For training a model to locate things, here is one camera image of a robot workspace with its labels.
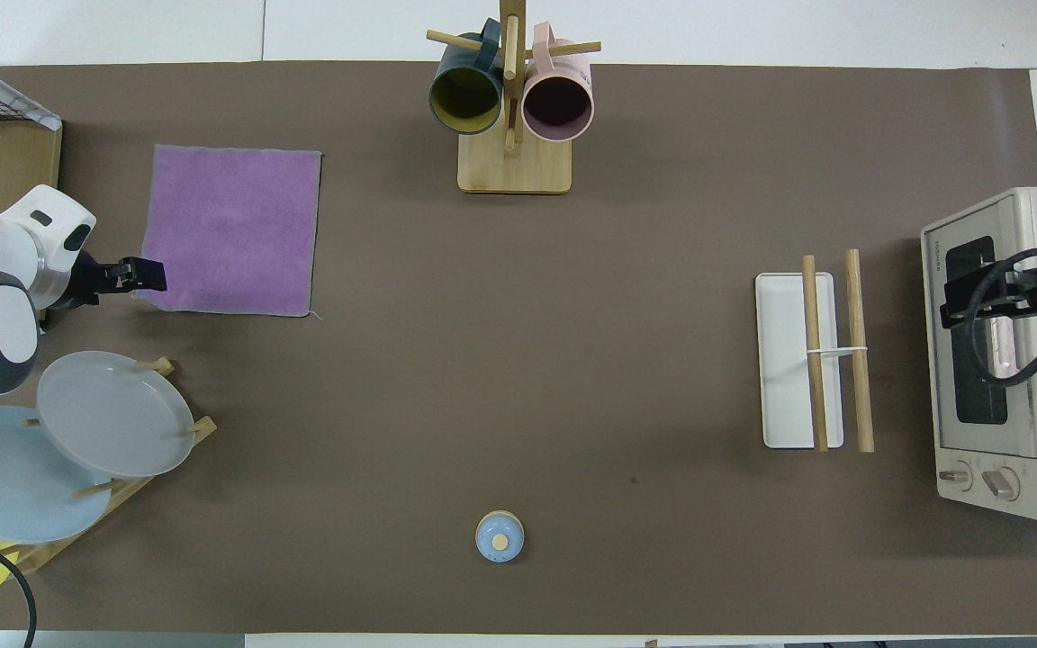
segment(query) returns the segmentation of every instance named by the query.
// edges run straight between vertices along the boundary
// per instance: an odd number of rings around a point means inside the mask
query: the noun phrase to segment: white tile floor
[[[0,0],[0,65],[437,60],[441,46],[423,39],[427,28],[477,30],[495,7],[487,0]],[[601,39],[596,62],[1030,68],[1037,118],[1037,1],[531,0],[529,13],[553,18],[559,36]]]

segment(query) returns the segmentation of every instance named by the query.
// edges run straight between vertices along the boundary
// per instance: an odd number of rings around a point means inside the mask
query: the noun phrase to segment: oven window
[[[969,275],[988,262],[994,262],[994,242],[990,236],[952,248],[947,251],[947,280],[950,282]],[[979,321],[979,327],[975,327],[975,344],[985,353],[986,327],[983,327],[982,321]],[[968,358],[971,353],[974,353],[974,348],[966,329],[951,329],[955,414],[963,423],[1001,426],[1007,422],[1007,392],[1003,387],[983,381]]]

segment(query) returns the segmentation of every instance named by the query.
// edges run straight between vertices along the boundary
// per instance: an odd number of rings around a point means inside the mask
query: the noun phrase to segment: brown table surface
[[[156,143],[324,152],[324,320],[108,297],[43,339],[41,366],[173,358],[220,429],[33,575],[41,627],[1037,635],[1037,522],[935,494],[918,255],[1037,185],[1026,72],[596,65],[561,197],[458,192],[432,74],[0,69],[65,119],[102,261],[139,253]],[[767,450],[754,276],[814,253],[841,282],[848,247],[877,452]],[[510,565],[474,550],[494,508]]]

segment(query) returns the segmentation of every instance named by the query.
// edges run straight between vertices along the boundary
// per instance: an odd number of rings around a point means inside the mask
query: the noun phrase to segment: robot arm
[[[82,251],[94,216],[46,185],[0,215],[0,394],[22,385],[37,354],[36,311],[97,304],[99,292],[165,290],[162,263],[99,265]]]

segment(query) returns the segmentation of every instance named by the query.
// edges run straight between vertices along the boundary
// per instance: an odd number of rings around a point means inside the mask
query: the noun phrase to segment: white tray
[[[815,447],[807,376],[807,316],[801,272],[764,272],[754,279],[758,312],[758,381],[762,397],[762,442],[767,447]],[[836,348],[835,278],[815,274],[822,348]],[[843,397],[839,358],[822,357],[828,447],[843,445]]]

